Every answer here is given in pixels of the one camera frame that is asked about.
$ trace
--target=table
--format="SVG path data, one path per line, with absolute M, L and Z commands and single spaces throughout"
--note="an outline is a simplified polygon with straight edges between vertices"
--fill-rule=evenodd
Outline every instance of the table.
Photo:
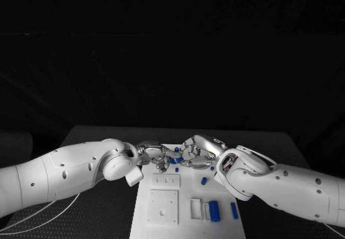
M 283 132 L 76 126 L 61 146 L 101 141 L 107 138 L 117 138 L 131 144 L 144 140 L 180 144 L 195 134 L 214 136 L 224 141 L 228 147 L 243 145 L 251 148 L 277 163 L 309 168 L 292 138 Z M 81 193 L 75 204 L 49 224 L 23 234 L 1 236 L 1 238 L 127 239 L 131 231 L 137 188 L 139 185 L 128 187 L 124 178 L 113 182 L 102 180 L 91 190 Z M 55 202 L 39 216 L 30 218 L 23 225 L 10 228 L 6 233 L 27 230 L 40 225 L 59 214 L 74 198 Z M 248 202 L 237 200 L 237 203 L 248 239 L 341 238 L 323 224 L 276 210 L 255 196 Z M 35 205 L 16 212 L 9 225 L 27 217 L 45 205 Z M 332 227 L 345 233 L 344 228 Z

